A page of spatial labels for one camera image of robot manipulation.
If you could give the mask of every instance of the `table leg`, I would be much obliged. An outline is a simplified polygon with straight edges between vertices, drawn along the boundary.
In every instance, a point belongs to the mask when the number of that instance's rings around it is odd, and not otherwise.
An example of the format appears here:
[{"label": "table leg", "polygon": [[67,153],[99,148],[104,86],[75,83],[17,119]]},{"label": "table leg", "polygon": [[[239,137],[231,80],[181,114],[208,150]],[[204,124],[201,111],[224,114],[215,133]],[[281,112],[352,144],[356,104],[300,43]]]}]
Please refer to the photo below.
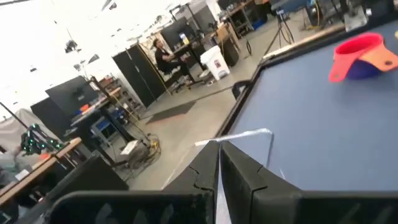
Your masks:
[{"label": "table leg", "polygon": [[243,16],[244,16],[244,18],[245,18],[247,24],[248,24],[248,27],[249,27],[251,30],[254,30],[253,25],[251,24],[251,21],[250,21],[248,15],[246,14],[246,10],[244,10],[244,8],[242,8],[242,13],[243,13]]},{"label": "table leg", "polygon": [[105,150],[101,148],[101,146],[97,145],[97,143],[95,143],[95,141],[91,139],[89,129],[79,127],[77,131],[79,132],[78,136],[81,138],[82,143],[88,148],[88,150],[90,150],[91,152],[98,151],[109,162],[109,164],[111,164],[111,166],[115,164],[115,162],[108,155],[108,153],[106,153]]},{"label": "table leg", "polygon": [[197,53],[193,50],[193,48],[191,46],[188,47],[189,48],[189,52],[192,54],[192,56],[195,58],[195,60],[199,63],[200,68],[205,71],[206,67],[200,62],[200,58],[197,55]]},{"label": "table leg", "polygon": [[112,125],[116,128],[116,130],[120,133],[120,135],[123,137],[123,139],[127,142],[131,142],[134,139],[127,131],[126,129],[119,123],[119,121],[116,120],[116,118],[114,118],[106,108],[102,107],[100,109],[101,114],[108,119],[108,121],[110,121],[112,123]]}]

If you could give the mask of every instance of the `blue bowl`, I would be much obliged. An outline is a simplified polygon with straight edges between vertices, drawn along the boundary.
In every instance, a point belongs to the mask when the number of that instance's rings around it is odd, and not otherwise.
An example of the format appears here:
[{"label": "blue bowl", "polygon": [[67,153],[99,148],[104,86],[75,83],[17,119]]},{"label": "blue bowl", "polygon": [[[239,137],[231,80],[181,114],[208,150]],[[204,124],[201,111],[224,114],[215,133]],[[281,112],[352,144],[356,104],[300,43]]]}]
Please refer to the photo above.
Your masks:
[{"label": "blue bowl", "polygon": [[346,78],[357,80],[363,78],[375,77],[380,75],[381,71],[374,65],[362,60],[356,60],[349,68]]}]

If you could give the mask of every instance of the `woman sitting at desk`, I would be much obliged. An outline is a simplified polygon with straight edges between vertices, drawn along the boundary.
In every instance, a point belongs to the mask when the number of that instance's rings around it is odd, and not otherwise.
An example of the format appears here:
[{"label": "woman sitting at desk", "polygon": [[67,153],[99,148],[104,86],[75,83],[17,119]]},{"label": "woman sitting at desk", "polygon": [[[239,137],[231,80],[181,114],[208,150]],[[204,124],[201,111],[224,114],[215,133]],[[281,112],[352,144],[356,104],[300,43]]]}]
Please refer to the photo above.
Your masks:
[{"label": "woman sitting at desk", "polygon": [[181,69],[181,72],[185,76],[189,76],[189,79],[191,81],[194,81],[193,77],[191,76],[191,73],[189,72],[189,68],[186,63],[183,63],[179,60],[174,60],[175,55],[174,54],[169,54],[165,49],[163,42],[160,41],[159,39],[154,40],[154,47],[156,47],[155,51],[155,59],[157,63],[157,68],[164,72],[164,73],[170,73],[172,72],[173,69],[177,68],[178,66]]}]

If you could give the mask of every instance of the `black cabinet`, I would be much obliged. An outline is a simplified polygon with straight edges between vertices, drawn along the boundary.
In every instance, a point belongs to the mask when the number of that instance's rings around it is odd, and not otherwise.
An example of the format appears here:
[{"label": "black cabinet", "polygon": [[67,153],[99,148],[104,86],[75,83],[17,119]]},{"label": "black cabinet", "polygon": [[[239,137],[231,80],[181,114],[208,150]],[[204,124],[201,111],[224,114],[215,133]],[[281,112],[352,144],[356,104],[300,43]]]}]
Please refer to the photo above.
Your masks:
[{"label": "black cabinet", "polygon": [[145,107],[165,92],[155,65],[139,45],[132,45],[129,49],[114,56],[113,60]]}]

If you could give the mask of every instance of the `computer monitor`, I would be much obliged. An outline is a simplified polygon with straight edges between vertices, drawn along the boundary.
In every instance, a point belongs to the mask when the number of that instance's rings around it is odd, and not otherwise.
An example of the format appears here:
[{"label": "computer monitor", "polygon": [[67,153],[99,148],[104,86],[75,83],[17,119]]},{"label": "computer monitor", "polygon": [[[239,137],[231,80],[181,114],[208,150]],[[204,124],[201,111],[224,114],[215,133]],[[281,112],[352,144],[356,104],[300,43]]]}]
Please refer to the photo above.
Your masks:
[{"label": "computer monitor", "polygon": [[181,33],[184,33],[188,39],[191,39],[194,36],[195,33],[193,29],[187,25],[187,22],[187,18],[183,17],[165,27],[160,32],[172,50],[174,50],[175,45],[183,44],[182,39],[180,38]]},{"label": "computer monitor", "polygon": [[45,91],[52,101],[70,118],[78,115],[79,109],[97,99],[98,94],[81,76]]}]

